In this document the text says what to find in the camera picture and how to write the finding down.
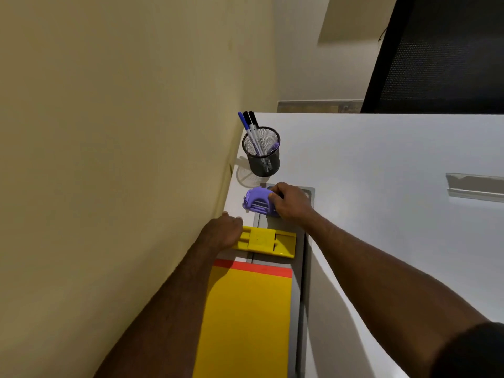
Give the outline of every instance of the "chair backrest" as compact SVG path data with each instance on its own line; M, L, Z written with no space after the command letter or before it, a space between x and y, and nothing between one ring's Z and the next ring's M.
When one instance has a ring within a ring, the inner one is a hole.
M504 113L504 0L397 0L363 113Z

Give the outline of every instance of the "person's left arm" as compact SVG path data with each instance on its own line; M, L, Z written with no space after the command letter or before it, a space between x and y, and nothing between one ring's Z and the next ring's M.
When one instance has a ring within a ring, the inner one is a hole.
M208 279L217 254L232 247L243 221L211 220L102 362L95 378L191 377Z

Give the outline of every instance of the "human hand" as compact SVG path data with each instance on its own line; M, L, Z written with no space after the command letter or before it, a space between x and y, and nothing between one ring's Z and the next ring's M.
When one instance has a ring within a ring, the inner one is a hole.
M273 192L268 197L282 219L302 226L305 219L315 213L310 200L299 187L280 182L271 190ZM278 196L279 193L283 194L283 198Z
M221 217L210 220L201 230L196 242L216 252L231 248L240 239L243 220L224 212Z

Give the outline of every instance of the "beige wall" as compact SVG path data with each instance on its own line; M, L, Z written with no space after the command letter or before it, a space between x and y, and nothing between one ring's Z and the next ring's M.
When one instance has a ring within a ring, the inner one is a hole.
M0 43L0 376L89 377L276 108L271 1L0 0Z
M363 99L396 0L273 0L279 99Z

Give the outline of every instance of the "black mesh pen holder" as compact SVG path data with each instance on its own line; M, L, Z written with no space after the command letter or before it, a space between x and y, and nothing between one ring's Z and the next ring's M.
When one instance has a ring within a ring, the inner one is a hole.
M250 170L257 176L268 177L280 168L280 135L270 127L259 127L256 132L266 155L261 156L255 151L249 134L243 137L241 146L249 159Z

